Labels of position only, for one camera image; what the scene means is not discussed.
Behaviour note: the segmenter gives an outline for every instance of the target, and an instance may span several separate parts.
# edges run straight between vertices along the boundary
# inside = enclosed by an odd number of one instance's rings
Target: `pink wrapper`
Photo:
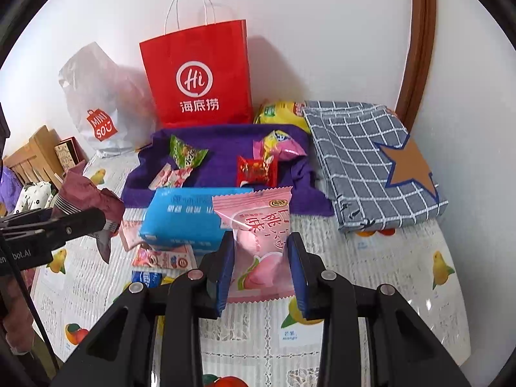
[[[193,168],[187,167],[185,169],[172,170],[172,166],[169,163],[165,164],[159,173],[154,177],[151,184],[149,184],[150,190],[156,190],[157,188],[181,188],[183,183],[192,173]]]
[[[285,244],[290,234],[291,188],[213,197],[213,210],[233,228],[235,267],[228,302],[293,295]]]
[[[142,221],[122,221],[120,224],[120,239],[124,250],[128,252],[135,247],[150,248],[150,246],[139,236]]]
[[[181,271],[192,269],[195,263],[192,263],[188,253],[180,253],[178,249],[158,252],[139,247],[132,265],[134,267],[155,268],[156,271],[158,269],[179,269]]]
[[[266,159],[273,156],[278,161],[290,161],[298,156],[306,156],[296,140],[283,131],[272,131],[261,141],[253,141],[253,158]]]

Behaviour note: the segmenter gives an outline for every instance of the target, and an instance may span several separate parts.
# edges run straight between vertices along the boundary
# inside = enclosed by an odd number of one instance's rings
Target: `white tablecloth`
[[[105,184],[120,195],[127,174],[138,166],[135,153],[107,159],[93,158],[84,174],[105,169]],[[144,210],[127,210],[126,219],[142,218]],[[394,285],[460,365],[470,355],[468,321],[457,274],[432,289],[433,254],[439,250],[447,265],[450,252],[435,220],[405,227],[390,237],[344,235],[334,218],[292,216],[292,231],[299,231],[307,251],[321,256],[327,268],[352,283],[376,288]],[[125,252],[120,237],[112,240],[110,264],[97,253],[89,237],[67,243],[66,274],[42,267],[33,287],[33,299],[52,346],[65,361],[74,346],[65,326],[77,323],[91,329],[131,279],[135,251]],[[290,298],[260,303],[228,304],[215,321],[201,320],[203,372],[233,375],[249,386],[316,386],[322,324],[296,323],[282,329]],[[363,384],[369,385],[365,325],[360,321]],[[160,340],[154,368],[159,369]]]

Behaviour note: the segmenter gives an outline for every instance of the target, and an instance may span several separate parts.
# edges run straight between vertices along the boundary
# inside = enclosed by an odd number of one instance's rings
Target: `paper bag handle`
[[[215,7],[213,7],[213,3],[211,0],[208,0],[210,2],[210,5],[212,6],[212,12],[213,12],[213,23],[216,23],[216,19],[215,19]],[[179,27],[179,9],[177,8],[177,6],[179,5],[179,0],[172,0],[172,2],[170,3],[170,6],[168,7],[168,11],[167,11],[167,16],[164,18],[164,27],[163,27],[163,34],[166,35],[167,34],[167,21],[168,21],[168,16],[170,15],[170,10],[172,10],[172,6],[174,5],[175,3],[175,20],[177,22],[177,30],[180,30],[181,28]],[[202,0],[202,3],[204,5],[204,24],[207,25],[208,24],[208,9],[206,7],[206,0]]]

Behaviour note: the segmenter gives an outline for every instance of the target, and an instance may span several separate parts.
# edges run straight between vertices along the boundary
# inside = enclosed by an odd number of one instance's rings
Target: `hi logo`
[[[202,97],[212,88],[213,75],[206,64],[189,61],[179,67],[175,81],[183,94]]]

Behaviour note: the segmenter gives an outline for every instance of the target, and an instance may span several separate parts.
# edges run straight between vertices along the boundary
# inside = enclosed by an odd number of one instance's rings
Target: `white wall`
[[[9,154],[41,125],[75,134],[57,74],[97,41],[117,63],[143,71],[138,43],[162,33],[171,0],[49,0],[0,70]],[[218,19],[246,18],[253,102],[323,98],[394,107],[403,76],[411,0],[213,0]],[[185,26],[202,18],[181,0]],[[92,150],[79,144],[88,155]]]
[[[471,337],[462,369],[486,386],[516,345],[516,51],[478,0],[439,0],[413,134],[450,205],[441,228]]]

